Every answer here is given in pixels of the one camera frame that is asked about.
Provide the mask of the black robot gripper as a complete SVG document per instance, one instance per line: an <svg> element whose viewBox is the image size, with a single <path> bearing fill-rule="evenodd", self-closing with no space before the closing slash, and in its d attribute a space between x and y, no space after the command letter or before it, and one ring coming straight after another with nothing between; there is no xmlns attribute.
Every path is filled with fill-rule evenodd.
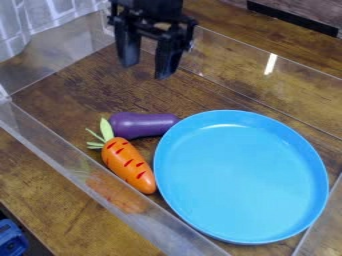
<svg viewBox="0 0 342 256"><path fill-rule="evenodd" d="M195 19L182 13L183 0L110 0L109 24L115 27L121 63L139 63L142 36L158 40L155 78L166 79L177 71L183 50L193 45Z"/></svg>

